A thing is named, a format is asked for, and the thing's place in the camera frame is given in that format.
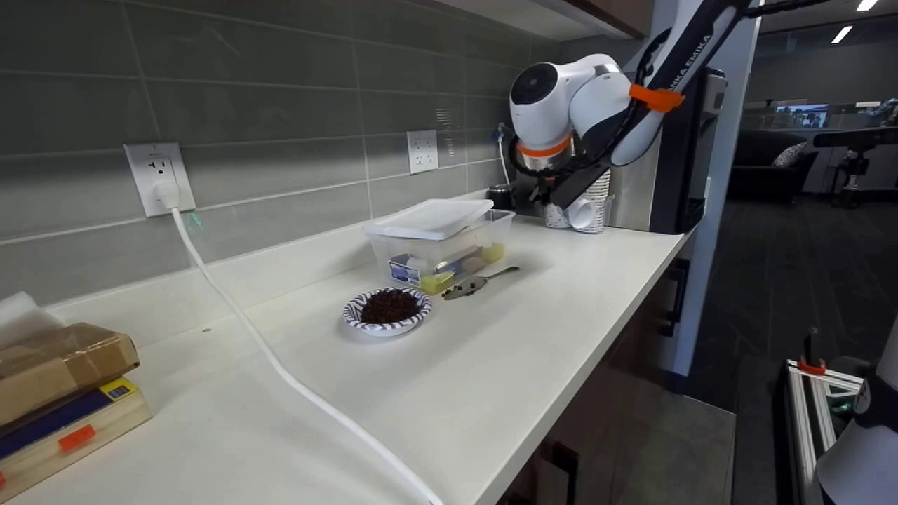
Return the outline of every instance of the white power cord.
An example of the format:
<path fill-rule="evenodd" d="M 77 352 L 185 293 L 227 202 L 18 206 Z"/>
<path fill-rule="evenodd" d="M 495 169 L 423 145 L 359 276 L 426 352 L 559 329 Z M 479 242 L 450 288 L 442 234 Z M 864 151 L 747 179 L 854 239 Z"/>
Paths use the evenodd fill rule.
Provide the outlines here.
<path fill-rule="evenodd" d="M 176 206 L 171 200 L 164 200 L 164 206 L 171 211 L 175 228 L 181 242 L 185 245 L 189 256 L 195 258 L 199 276 L 204 279 L 204 283 L 218 294 L 218 301 L 232 312 L 232 317 L 244 325 L 244 332 L 255 339 L 255 346 L 261 347 L 261 353 L 266 356 L 266 361 L 276 367 L 276 373 L 283 378 L 283 385 L 296 392 L 301 392 L 304 399 L 310 399 L 318 411 L 322 411 L 326 415 L 332 415 L 340 427 L 346 427 L 352 434 L 356 434 L 371 453 L 377 453 L 383 460 L 391 462 L 391 469 L 406 481 L 418 495 L 423 495 L 426 505 L 443 505 L 443 500 L 406 465 L 401 462 L 385 444 L 380 444 L 371 433 L 366 433 L 356 422 L 352 422 L 346 413 L 340 413 L 335 404 L 328 404 L 326 399 L 319 399 L 314 391 L 310 391 L 301 378 L 296 378 L 283 361 L 276 356 L 273 346 L 261 336 L 261 332 L 255 329 L 255 322 L 251 321 L 251 314 L 244 312 L 244 305 L 239 301 L 232 301 L 224 286 L 218 286 L 218 281 L 209 272 L 199 251 L 195 248 L 185 221 L 176 211 Z"/>

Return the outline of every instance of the clear plastic container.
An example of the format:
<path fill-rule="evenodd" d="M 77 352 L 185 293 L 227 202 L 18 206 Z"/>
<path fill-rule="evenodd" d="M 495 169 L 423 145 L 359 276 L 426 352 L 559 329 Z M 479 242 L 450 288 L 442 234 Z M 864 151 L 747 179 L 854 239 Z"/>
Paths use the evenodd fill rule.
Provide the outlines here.
<path fill-rule="evenodd" d="M 401 211 L 395 216 L 367 225 L 367 242 L 380 258 L 383 272 L 391 279 L 391 283 L 420 288 L 426 294 L 442 294 L 454 281 L 475 276 L 509 256 L 506 239 L 509 239 L 514 213 L 491 211 L 491 202 L 478 213 L 468 206 L 472 200 L 468 202 L 433 200 L 433 202 L 442 202 L 442 206 L 433 206 L 433 211 L 442 209 L 443 213 L 436 221 L 443 221 L 443 225 L 451 221 L 451 228 L 447 228 L 451 234 L 416 234 L 413 228 L 405 228 L 401 213 L 406 211 Z M 451 206 L 447 209 L 443 202 L 468 206 L 468 216 L 463 221 L 451 218 L 450 213 L 454 213 L 458 209 Z M 433 218 L 420 218 L 423 213 L 416 206 L 416 213 L 406 213 L 406 216 L 416 216 L 420 230 L 436 230 L 430 228 Z"/>

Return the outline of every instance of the floor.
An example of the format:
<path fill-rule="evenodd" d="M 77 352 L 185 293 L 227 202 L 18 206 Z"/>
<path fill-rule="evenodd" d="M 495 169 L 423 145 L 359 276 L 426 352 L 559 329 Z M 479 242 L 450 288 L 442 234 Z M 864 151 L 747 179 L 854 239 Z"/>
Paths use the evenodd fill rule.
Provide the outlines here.
<path fill-rule="evenodd" d="M 589 505 L 731 505 L 736 415 L 616 373 L 631 399 L 596 439 L 580 475 Z"/>
<path fill-rule="evenodd" d="M 728 202 L 690 395 L 736 411 L 743 359 L 876 359 L 898 314 L 898 202 Z"/>

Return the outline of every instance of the food item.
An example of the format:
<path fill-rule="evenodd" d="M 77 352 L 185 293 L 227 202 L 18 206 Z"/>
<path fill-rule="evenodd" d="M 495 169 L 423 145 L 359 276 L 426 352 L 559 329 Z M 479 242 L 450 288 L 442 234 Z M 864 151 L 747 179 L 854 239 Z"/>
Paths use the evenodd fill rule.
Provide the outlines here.
<path fill-rule="evenodd" d="M 363 305 L 363 322 L 398 322 L 420 314 L 418 301 L 405 288 L 385 288 Z"/>

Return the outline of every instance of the ceiling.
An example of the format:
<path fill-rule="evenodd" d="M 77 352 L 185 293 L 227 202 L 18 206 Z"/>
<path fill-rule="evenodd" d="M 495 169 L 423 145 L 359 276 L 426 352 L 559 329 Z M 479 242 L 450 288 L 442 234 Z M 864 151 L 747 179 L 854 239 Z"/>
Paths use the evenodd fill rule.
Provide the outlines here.
<path fill-rule="evenodd" d="M 879 0 L 874 11 L 855 11 L 858 0 L 825 0 L 819 7 L 763 18 L 761 30 L 794 30 L 808 25 L 844 25 L 874 18 L 898 15 L 898 0 Z"/>
<path fill-rule="evenodd" d="M 599 18 L 566 7 L 565 0 L 442 0 L 461 11 L 475 11 L 478 18 L 489 18 L 495 23 L 531 30 L 544 39 L 585 39 L 585 37 L 616 37 L 627 39 L 624 30 L 600 23 Z"/>

